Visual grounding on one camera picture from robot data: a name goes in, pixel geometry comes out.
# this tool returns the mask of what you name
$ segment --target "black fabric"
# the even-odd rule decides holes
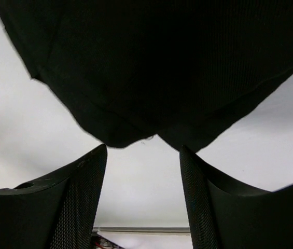
[[[194,249],[293,249],[293,185],[252,187],[186,147],[180,165]]]
[[[107,150],[15,189],[0,189],[0,249],[89,249]]]
[[[293,73],[293,0],[0,0],[32,78],[111,147],[197,151]]]

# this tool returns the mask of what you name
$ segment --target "black cloth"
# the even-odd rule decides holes
[[[32,78],[123,148],[158,134],[193,151],[293,74],[293,0],[0,0]]]

